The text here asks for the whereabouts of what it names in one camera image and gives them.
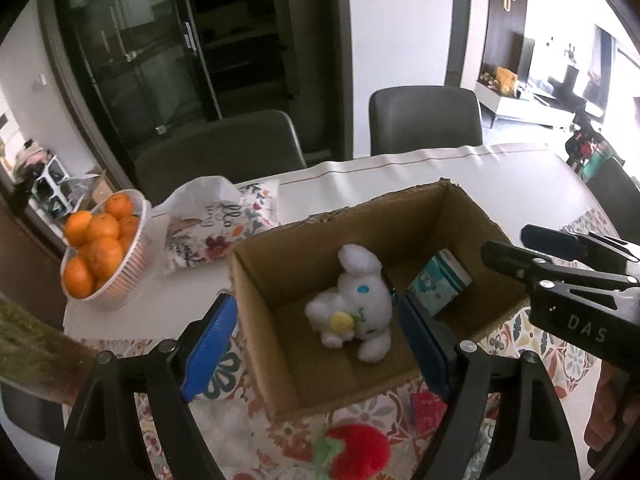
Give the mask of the person right hand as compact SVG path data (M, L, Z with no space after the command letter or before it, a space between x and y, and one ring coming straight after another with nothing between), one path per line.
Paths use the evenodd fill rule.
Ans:
M626 425L633 425L639 416L638 394L622 402L613 388L612 380L619 374L620 370L615 366L607 362L601 363L591 415L584 434L585 444L597 452L615 436L615 416L620 406L624 408L622 421Z

